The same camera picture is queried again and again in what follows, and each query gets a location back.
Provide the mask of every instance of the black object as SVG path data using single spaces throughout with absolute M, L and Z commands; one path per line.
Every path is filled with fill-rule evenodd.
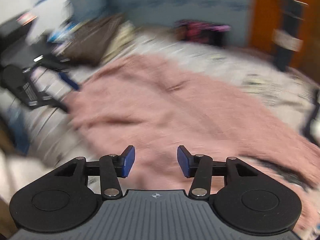
M 39 92 L 30 78 L 30 72 L 15 65 L 0 69 L 0 85 L 8 89 L 26 107 L 31 110 L 50 105 L 68 112 L 67 107 L 46 92 Z
M 194 177 L 184 190 L 127 190 L 125 178 L 134 147 L 86 163 L 77 157 L 19 190 L 10 213 L 20 230 L 11 239 L 291 239 L 301 202 L 290 189 L 247 163 L 229 157 L 213 161 L 179 146 L 183 174 Z M 101 195 L 86 186 L 100 175 Z M 211 176 L 225 187 L 210 195 Z
M 296 38 L 298 36 L 299 26 L 302 20 L 303 3 L 298 0 L 282 0 L 282 2 L 283 21 L 281 24 L 281 30 Z M 293 50 L 283 48 L 276 44 L 273 64 L 280 71 L 285 72 L 286 67 L 290 64 L 293 54 Z
M 194 41 L 213 46 L 224 47 L 229 25 L 213 24 L 209 22 L 180 20 L 175 23 L 178 40 Z
M 319 143 L 316 141 L 316 139 L 311 134 L 311 124 L 316 119 L 318 112 L 319 112 L 319 109 L 320 109 L 320 104 L 319 104 L 318 98 L 319 98 L 319 89 L 315 89 L 313 92 L 313 98 L 312 98 L 312 103 L 314 104 L 314 108 L 313 108 L 309 118 L 307 119 L 307 123 L 306 123 L 305 127 L 302 129 L 302 134 L 311 143 L 313 143 L 319 147 Z
M 34 20 L 21 25 L 18 21 L 20 17 L 0 25 L 0 85 L 30 109 L 51 105 L 67 112 L 67 107 L 59 100 L 37 90 L 31 75 L 42 66 L 57 72 L 73 89 L 79 90 L 79 86 L 68 77 L 69 66 L 51 54 L 52 47 L 45 38 L 35 44 L 27 44 L 25 39 Z

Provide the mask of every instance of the bed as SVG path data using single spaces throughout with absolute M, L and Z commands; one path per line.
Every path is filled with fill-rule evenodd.
M 268 61 L 268 57 L 251 50 L 224 50 L 196 43 L 176 42 L 171 30 L 148 27 L 141 28 L 132 45 L 117 57 L 132 53 L 159 53 L 178 61 L 182 69 L 212 76 L 240 87 L 262 100 L 275 116 L 297 132 L 300 132 L 313 108 L 312 84 L 294 73 L 277 71 Z M 79 66 L 71 70 L 71 77 L 81 83 L 97 70 Z M 56 98 L 63 98 L 70 92 L 68 85 L 49 70 L 39 68 L 33 78 L 41 90 L 47 90 Z M 1 98 L 4 108 L 19 104 L 5 91 Z M 97 159 L 87 142 L 71 127 L 68 115 L 59 109 L 41 107 L 34 111 L 24 109 L 24 112 L 31 140 L 28 157 L 40 159 L 49 170 L 76 156 L 84 156 L 87 161 Z M 130 188 L 125 181 L 120 182 L 123 190 Z M 98 178 L 90 178 L 89 187 L 98 193 Z M 312 194 L 320 204 L 320 201 L 317 201 L 317 191 L 314 190 Z M 308 228 L 301 232 L 300 236 L 307 239 L 312 230 Z

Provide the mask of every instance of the wall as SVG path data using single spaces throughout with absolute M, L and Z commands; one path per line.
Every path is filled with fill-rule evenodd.
M 0 22 L 31 8 L 37 22 L 30 39 L 46 29 L 59 26 L 68 16 L 66 0 L 47 0 L 33 7 L 32 0 L 0 0 Z M 197 19 L 231 25 L 230 44 L 245 46 L 251 23 L 251 0 L 117 0 L 136 25 L 162 24 L 173 26 L 180 19 Z
M 46 29 L 58 27 L 70 13 L 66 0 L 46 0 L 36 7 L 33 4 L 33 0 L 0 0 L 0 23 L 30 10 L 38 17 L 29 34 L 29 39 L 33 40 Z
M 248 41 L 252 0 L 117 0 L 120 10 L 136 25 L 173 26 L 181 19 L 196 19 L 231 25 L 230 43 Z

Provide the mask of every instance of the screw head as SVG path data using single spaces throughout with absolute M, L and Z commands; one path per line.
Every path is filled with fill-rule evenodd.
M 118 195 L 120 192 L 116 188 L 107 188 L 106 190 L 103 191 L 103 193 L 108 197 L 114 197 Z
M 22 72 L 23 73 L 28 73 L 31 70 L 31 68 L 25 68 Z
M 198 188 L 194 188 L 194 189 L 191 191 L 191 193 L 192 193 L 193 195 L 197 196 L 197 197 L 201 197 L 201 196 L 206 195 L 208 192 L 207 192 L 206 189 L 198 187 Z

